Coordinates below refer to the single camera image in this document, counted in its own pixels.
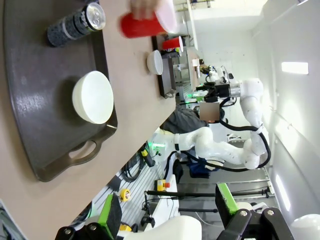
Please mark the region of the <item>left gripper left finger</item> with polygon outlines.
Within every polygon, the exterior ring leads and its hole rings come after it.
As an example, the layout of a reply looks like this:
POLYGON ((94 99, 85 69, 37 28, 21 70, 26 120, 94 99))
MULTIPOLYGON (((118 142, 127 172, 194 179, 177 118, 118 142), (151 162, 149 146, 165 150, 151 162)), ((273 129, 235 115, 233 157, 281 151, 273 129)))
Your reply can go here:
POLYGON ((120 229, 122 209, 117 194, 109 194, 96 222, 75 230, 71 226, 61 227, 56 240, 115 240, 120 229))

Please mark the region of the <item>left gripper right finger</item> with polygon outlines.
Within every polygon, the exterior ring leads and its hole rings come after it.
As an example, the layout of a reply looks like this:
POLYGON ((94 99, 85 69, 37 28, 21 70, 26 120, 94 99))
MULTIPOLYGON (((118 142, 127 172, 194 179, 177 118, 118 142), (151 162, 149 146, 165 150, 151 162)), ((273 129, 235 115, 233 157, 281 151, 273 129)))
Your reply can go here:
POLYGON ((215 204, 224 230, 219 240, 293 240, 281 211, 268 207, 261 213, 239 208, 225 183, 215 187, 215 204))

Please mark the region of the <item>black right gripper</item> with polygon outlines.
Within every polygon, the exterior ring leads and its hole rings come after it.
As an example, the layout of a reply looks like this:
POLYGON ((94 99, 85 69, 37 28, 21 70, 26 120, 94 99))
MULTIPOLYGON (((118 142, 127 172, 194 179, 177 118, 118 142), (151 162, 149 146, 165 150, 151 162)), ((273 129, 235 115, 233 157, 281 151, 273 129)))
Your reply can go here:
POLYGON ((216 84, 216 85, 201 85, 197 86, 197 91, 213 91, 215 89, 215 94, 207 94, 204 96, 205 102, 216 102, 218 97, 229 97, 230 96, 230 85, 226 84, 216 84))

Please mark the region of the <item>person's right hand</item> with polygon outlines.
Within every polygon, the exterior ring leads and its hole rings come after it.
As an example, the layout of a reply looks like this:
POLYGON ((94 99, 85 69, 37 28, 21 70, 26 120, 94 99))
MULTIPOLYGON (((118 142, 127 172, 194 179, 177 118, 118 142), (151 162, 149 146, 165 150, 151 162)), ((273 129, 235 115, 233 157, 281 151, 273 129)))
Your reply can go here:
POLYGON ((130 11, 136 20, 151 19, 161 0, 131 0, 130 11))

